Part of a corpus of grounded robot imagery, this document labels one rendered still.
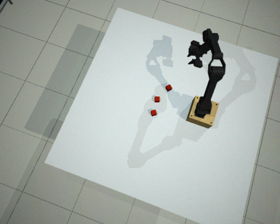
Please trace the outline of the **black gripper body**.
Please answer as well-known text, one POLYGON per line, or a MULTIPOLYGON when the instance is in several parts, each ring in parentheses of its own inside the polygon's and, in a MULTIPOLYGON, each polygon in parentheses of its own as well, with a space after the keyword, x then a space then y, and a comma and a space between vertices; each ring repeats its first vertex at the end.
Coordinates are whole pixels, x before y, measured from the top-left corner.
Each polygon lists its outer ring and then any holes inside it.
POLYGON ((198 49, 200 50, 199 55, 197 57, 195 56, 196 59, 194 59, 194 61, 193 61, 193 66, 197 67, 197 68, 201 68, 203 66, 203 64, 202 64, 202 61, 200 60, 200 57, 202 58, 204 54, 207 54, 207 52, 204 52, 202 50, 202 47, 201 47, 202 45, 200 45, 199 42, 196 40, 191 41, 190 45, 197 46, 198 49))

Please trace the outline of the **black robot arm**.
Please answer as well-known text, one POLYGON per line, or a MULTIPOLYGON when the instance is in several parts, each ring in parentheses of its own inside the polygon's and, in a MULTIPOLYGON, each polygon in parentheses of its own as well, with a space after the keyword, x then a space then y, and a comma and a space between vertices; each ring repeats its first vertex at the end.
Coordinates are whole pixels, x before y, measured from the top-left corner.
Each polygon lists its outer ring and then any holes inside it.
MULTIPOLYGON (((214 93, 215 87, 217 82, 223 79, 226 73, 226 63, 223 59, 223 52, 219 46, 218 40, 219 35, 218 33, 212 33, 211 29, 208 28, 203 31, 203 41, 204 43, 201 44, 201 48, 204 52, 208 52, 211 50, 212 59, 208 64, 208 83, 204 92, 204 95, 199 98, 199 101, 196 105, 194 116, 204 119, 205 115, 210 115, 212 109, 212 102, 211 98, 214 93), (211 66, 211 63, 214 60, 220 60, 222 66, 211 66)), ((201 50, 199 47, 190 45, 188 49, 188 53, 191 56, 197 57, 201 50)))

